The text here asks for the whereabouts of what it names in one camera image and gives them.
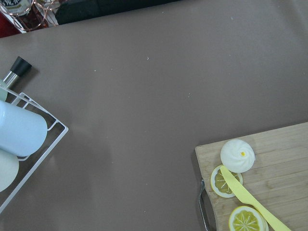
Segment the steel bottle black cap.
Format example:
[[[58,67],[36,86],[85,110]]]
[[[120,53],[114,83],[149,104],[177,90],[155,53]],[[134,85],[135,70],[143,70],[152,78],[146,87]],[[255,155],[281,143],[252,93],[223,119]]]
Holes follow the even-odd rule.
[[[22,78],[31,68],[32,65],[28,61],[18,56],[11,66],[10,71],[2,79],[6,88],[10,89],[17,80]]]

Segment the white cup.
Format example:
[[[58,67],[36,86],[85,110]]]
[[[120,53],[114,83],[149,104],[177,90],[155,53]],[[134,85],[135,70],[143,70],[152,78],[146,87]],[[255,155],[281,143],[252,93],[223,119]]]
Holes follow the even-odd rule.
[[[0,191],[7,189],[15,180],[19,170],[17,156],[4,150],[0,151]]]

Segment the lemon slice near bun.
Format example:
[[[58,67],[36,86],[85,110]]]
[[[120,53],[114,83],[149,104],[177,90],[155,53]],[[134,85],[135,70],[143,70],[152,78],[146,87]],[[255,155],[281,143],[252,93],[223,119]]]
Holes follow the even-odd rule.
[[[220,170],[221,166],[222,165],[215,167],[211,173],[211,178],[210,178],[211,187],[218,196],[223,198],[232,198],[235,196],[235,194],[227,185]]]

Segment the white steamed bun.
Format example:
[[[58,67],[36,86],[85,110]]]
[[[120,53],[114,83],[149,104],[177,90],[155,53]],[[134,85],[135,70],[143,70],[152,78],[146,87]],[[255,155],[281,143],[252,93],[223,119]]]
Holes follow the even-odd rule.
[[[222,164],[234,173],[250,170],[256,159],[252,147],[240,139],[227,141],[221,148],[220,158]]]

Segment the yellow plastic knife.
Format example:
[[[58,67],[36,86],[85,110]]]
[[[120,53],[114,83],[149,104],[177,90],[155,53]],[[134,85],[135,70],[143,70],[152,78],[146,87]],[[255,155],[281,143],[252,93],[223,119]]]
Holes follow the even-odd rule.
[[[235,196],[244,204],[252,205],[267,221],[267,223],[275,231],[290,231],[285,224],[271,214],[225,167],[221,166],[220,171],[225,179],[225,182],[235,194]]]

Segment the light blue cup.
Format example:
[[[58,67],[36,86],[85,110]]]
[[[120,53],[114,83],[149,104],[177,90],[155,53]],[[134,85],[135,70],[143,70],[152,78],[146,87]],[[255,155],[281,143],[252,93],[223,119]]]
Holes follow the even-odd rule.
[[[20,157],[35,153],[47,136],[45,119],[27,109],[0,102],[0,148]]]

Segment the red sauce bottle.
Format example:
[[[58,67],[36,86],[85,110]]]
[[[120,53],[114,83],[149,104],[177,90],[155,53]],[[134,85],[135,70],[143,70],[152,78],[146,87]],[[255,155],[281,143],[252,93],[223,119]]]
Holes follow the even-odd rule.
[[[28,12],[17,16],[16,19],[25,31],[34,31],[49,27],[46,18],[44,18],[35,4],[32,4],[31,9]]]

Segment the bamboo cutting board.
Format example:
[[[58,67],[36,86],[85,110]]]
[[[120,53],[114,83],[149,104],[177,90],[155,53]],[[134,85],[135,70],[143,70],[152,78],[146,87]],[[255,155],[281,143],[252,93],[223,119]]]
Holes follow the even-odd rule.
[[[293,231],[308,229],[308,125],[301,123],[243,136],[255,152],[253,167],[242,174],[244,187]],[[197,146],[196,156],[212,204],[216,229],[227,231],[231,212],[242,203],[218,196],[210,177],[221,165],[225,141]]]

